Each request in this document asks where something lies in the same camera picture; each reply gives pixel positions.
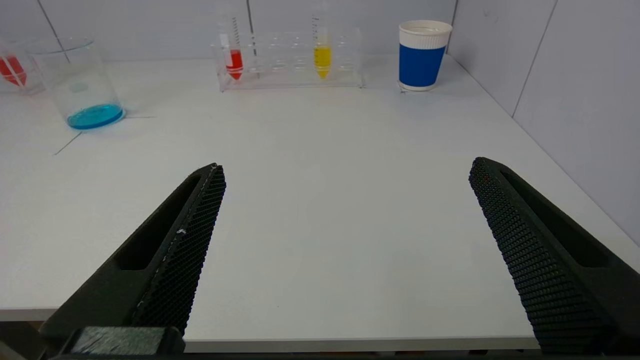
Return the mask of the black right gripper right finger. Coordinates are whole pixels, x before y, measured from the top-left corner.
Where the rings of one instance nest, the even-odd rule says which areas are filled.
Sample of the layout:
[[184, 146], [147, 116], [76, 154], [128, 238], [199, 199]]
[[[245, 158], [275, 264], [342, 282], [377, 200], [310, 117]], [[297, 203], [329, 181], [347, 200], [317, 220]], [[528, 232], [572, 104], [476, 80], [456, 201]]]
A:
[[638, 272], [504, 164], [468, 181], [542, 353], [638, 354]]

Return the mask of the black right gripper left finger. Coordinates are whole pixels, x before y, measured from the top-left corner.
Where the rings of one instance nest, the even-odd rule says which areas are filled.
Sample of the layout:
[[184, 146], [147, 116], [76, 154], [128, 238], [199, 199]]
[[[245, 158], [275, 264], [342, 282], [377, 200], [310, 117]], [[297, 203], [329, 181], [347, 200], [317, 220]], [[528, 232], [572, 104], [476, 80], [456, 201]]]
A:
[[46, 344], [86, 327], [185, 333], [226, 187], [215, 162], [188, 175], [41, 326]]

